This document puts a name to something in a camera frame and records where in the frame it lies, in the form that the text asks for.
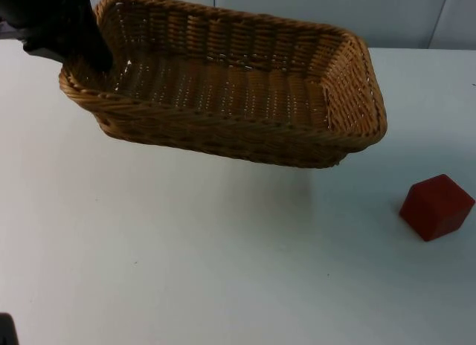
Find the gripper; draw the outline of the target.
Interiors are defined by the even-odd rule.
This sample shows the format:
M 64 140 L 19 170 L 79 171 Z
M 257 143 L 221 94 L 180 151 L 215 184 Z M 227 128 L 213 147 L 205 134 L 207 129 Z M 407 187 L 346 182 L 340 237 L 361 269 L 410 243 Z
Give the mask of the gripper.
M 47 13 L 26 29 L 25 52 L 63 63 L 82 58 L 96 71 L 112 67 L 112 53 L 97 26 L 91 0 L 60 0 Z

